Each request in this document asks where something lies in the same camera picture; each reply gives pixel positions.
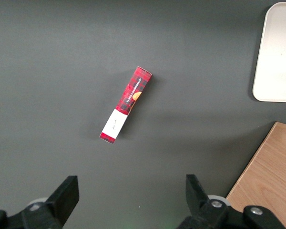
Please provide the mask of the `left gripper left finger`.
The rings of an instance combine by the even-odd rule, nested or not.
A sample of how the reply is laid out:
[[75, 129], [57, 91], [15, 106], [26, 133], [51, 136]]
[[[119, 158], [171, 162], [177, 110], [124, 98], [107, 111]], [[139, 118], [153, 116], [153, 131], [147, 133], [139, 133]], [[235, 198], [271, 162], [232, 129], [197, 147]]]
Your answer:
[[21, 212], [25, 229], [62, 229], [79, 201], [77, 176], [68, 176], [44, 201]]

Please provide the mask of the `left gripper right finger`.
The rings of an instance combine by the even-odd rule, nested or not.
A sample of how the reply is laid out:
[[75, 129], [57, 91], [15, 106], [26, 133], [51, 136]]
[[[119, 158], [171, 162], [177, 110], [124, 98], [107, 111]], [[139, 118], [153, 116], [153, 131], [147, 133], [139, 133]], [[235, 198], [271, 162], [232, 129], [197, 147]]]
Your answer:
[[196, 175], [186, 175], [186, 202], [191, 215], [179, 229], [220, 229], [227, 219], [229, 208], [221, 200], [210, 199]]

